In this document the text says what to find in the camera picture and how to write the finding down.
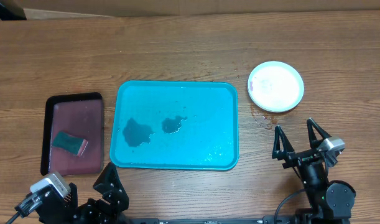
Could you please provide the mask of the dark green sponge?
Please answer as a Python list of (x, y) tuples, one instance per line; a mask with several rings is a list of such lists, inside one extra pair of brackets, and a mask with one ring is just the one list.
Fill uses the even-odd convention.
[(70, 152), (73, 155), (81, 156), (88, 145), (88, 141), (84, 138), (72, 136), (68, 133), (60, 131), (52, 141), (52, 146)]

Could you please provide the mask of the light blue plate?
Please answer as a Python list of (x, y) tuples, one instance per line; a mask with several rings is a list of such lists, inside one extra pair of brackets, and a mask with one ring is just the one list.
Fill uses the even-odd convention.
[(284, 113), (294, 109), (304, 96), (300, 73), (287, 63), (268, 61), (249, 74), (248, 94), (262, 110)]

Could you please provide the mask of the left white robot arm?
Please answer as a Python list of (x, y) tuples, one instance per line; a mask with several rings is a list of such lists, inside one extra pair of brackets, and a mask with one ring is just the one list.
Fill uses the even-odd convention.
[(113, 163), (103, 169), (93, 184), (93, 189), (101, 194), (100, 199), (89, 198), (78, 205), (76, 185), (69, 183), (68, 187), (67, 195), (60, 195), (55, 187), (46, 187), (42, 203), (36, 209), (41, 223), (126, 223), (122, 212), (128, 209), (129, 197)]

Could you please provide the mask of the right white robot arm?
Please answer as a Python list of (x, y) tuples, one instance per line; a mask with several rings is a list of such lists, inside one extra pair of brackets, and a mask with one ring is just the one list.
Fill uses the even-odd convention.
[[(329, 170), (337, 164), (345, 142), (331, 136), (312, 118), (307, 120), (310, 149), (295, 152), (283, 129), (275, 127), (272, 158), (283, 161), (283, 168), (293, 169), (303, 188), (287, 196), (275, 210), (272, 223), (349, 223), (356, 191), (342, 180), (328, 180)], [(280, 216), (289, 200), (305, 193), (309, 208), (299, 208), (292, 216)]]

